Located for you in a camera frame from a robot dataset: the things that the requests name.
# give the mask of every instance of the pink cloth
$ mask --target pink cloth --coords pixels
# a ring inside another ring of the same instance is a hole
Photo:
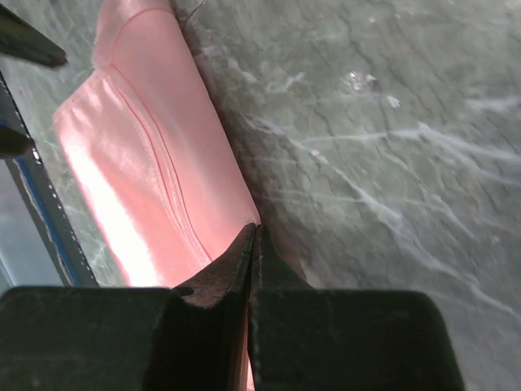
[[[127,284],[174,287],[259,215],[168,0],[106,0],[94,67],[59,141]]]

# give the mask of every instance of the blue edge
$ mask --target blue edge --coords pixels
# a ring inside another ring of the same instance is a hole
[[[0,124],[5,125],[5,122],[0,120]],[[54,228],[51,219],[49,218],[49,214],[47,213],[46,207],[43,204],[42,198],[40,198],[40,195],[38,194],[38,190],[37,190],[36,186],[34,185],[34,181],[31,179],[31,175],[29,174],[27,165],[21,158],[16,158],[16,163],[20,167],[20,171],[25,177],[27,186],[29,187],[29,190],[33,194],[33,198],[36,201],[38,209],[40,209],[40,213],[42,214],[42,217],[43,217],[43,222],[45,223],[45,225],[47,226],[47,229],[49,230],[50,239],[53,241],[53,243],[56,246],[58,255],[62,259],[63,265],[65,266],[65,269],[66,269],[68,275],[71,277],[72,284],[74,286],[79,286],[80,280],[77,278],[76,273],[74,272],[74,268],[72,267],[71,260],[69,259],[67,253],[65,252],[65,249],[63,248],[62,242],[59,239],[58,233],[56,232],[56,229]]]

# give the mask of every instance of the black metal tool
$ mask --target black metal tool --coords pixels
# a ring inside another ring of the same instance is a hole
[[[65,51],[0,5],[0,53],[56,68],[67,63]]]
[[[417,292],[315,290],[263,226],[180,286],[14,288],[0,389],[461,391],[443,319]]]
[[[34,141],[24,134],[0,124],[0,159],[12,159],[34,147]]]

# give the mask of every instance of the pink towel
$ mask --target pink towel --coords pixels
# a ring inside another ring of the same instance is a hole
[[[128,285],[174,287],[259,215],[168,0],[106,0],[94,66],[59,141]]]

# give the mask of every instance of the marble surface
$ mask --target marble surface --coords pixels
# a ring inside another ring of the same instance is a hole
[[[117,285],[50,121],[90,74],[100,2],[4,0],[70,66],[0,68],[98,280]],[[318,287],[426,292],[467,389],[521,389],[521,2],[175,9],[282,255]]]

